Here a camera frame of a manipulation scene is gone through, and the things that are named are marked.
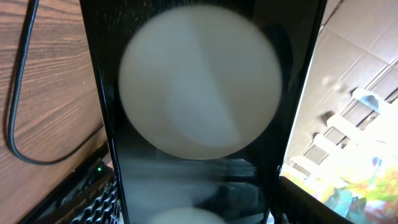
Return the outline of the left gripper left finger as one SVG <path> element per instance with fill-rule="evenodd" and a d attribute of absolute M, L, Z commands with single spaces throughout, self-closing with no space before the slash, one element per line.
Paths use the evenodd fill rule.
<path fill-rule="evenodd" d="M 121 202 L 117 182 L 110 180 L 91 203 L 85 205 L 70 224 L 118 224 L 121 218 Z"/>

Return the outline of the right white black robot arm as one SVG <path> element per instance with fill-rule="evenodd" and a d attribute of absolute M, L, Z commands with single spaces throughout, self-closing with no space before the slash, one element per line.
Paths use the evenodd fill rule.
<path fill-rule="evenodd" d="M 56 223 L 73 211 L 113 177 L 112 168 L 103 162 L 108 155 L 108 143 L 104 142 L 22 218 L 20 223 Z"/>

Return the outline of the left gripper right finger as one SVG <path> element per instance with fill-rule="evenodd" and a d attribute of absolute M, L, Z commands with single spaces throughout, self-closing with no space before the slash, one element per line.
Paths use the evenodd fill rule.
<path fill-rule="evenodd" d="M 285 177 L 279 177 L 271 198 L 275 223 L 352 224 Z"/>

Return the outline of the black Galaxy phone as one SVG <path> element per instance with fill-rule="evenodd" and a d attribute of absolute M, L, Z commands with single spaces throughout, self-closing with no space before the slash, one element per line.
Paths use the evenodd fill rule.
<path fill-rule="evenodd" d="M 83 0 L 125 223 L 265 223 L 326 1 Z"/>

